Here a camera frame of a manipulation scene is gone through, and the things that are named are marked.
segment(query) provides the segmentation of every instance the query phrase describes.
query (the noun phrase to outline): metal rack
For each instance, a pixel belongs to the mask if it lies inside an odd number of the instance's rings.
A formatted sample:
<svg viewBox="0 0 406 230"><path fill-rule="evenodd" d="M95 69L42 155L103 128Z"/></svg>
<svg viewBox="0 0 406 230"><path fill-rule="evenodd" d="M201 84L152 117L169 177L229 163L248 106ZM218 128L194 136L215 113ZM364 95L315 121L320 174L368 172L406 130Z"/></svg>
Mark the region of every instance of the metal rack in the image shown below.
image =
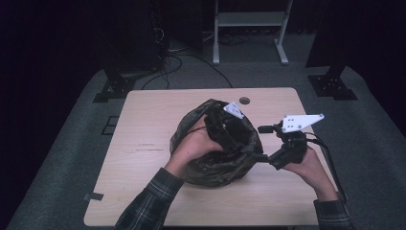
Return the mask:
<svg viewBox="0 0 406 230"><path fill-rule="evenodd" d="M219 12L218 0L215 0L214 13L214 46L213 46L213 64L220 63L218 47L218 28L220 27L249 27L249 26L281 26L280 36L274 39L275 46L283 65L289 64L286 53L282 47L286 25L289 20L290 10L293 0L288 0L285 11L266 11L266 12Z"/></svg>

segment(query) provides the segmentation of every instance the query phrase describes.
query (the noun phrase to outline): person's right hand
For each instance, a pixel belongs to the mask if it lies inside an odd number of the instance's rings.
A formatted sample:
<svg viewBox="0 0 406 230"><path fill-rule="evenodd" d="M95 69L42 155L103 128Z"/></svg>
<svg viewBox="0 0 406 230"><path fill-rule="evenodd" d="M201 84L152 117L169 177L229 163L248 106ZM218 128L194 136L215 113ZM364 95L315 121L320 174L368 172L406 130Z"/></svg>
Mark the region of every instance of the person's right hand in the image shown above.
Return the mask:
<svg viewBox="0 0 406 230"><path fill-rule="evenodd" d="M307 147L307 152L301 164L289 163L283 169L299 175L304 182L314 189L319 201L338 199L337 192L328 178L316 151L311 147Z"/></svg>

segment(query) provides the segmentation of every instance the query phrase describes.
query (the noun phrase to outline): hand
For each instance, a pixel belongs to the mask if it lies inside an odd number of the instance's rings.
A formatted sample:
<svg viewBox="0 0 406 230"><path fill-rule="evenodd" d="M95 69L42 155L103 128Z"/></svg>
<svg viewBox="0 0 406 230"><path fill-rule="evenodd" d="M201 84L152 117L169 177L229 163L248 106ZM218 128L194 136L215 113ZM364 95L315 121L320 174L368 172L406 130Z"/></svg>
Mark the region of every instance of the hand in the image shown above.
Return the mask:
<svg viewBox="0 0 406 230"><path fill-rule="evenodd" d="M338 196L314 149L307 147L301 164L289 163L284 170L299 175L316 192L319 201L337 200Z"/></svg>
<svg viewBox="0 0 406 230"><path fill-rule="evenodd" d="M211 151L223 151L223 148L210 139L205 128L206 115L202 116L189 130L189 134L183 138L182 142L173 153L165 169L175 176L180 177L183 169L188 163Z"/></svg>

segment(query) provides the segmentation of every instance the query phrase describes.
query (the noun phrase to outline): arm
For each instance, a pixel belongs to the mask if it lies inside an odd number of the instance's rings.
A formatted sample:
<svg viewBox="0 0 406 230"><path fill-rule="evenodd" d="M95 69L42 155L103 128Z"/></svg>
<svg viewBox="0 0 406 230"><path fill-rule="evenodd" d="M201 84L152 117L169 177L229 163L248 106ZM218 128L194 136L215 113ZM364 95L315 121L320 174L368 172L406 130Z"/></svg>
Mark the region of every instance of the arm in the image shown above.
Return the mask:
<svg viewBox="0 0 406 230"><path fill-rule="evenodd" d="M119 217L115 229L157 230L162 229L169 207L184 181L181 179L190 161L222 147L213 142L206 128L202 128L203 116L180 143L167 165L160 169L147 187L135 197Z"/></svg>
<svg viewBox="0 0 406 230"><path fill-rule="evenodd" d="M337 193L314 149L308 148L301 164L287 164L285 170L299 175L316 193L314 200L317 220L322 230L355 229L345 204Z"/></svg>

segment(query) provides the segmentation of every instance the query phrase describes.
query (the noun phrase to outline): black tape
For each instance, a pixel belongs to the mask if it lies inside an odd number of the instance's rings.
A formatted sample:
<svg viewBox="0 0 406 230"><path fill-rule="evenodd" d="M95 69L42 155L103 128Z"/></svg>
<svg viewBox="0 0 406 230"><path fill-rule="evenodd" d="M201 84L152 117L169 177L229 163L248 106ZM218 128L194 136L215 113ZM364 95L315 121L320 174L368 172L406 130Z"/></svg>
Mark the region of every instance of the black tape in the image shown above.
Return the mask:
<svg viewBox="0 0 406 230"><path fill-rule="evenodd" d="M91 194L85 194L83 197L83 200L86 201L90 201L91 199L95 199L95 200L102 200L102 198L104 197L103 194L97 194L97 193L91 193Z"/></svg>

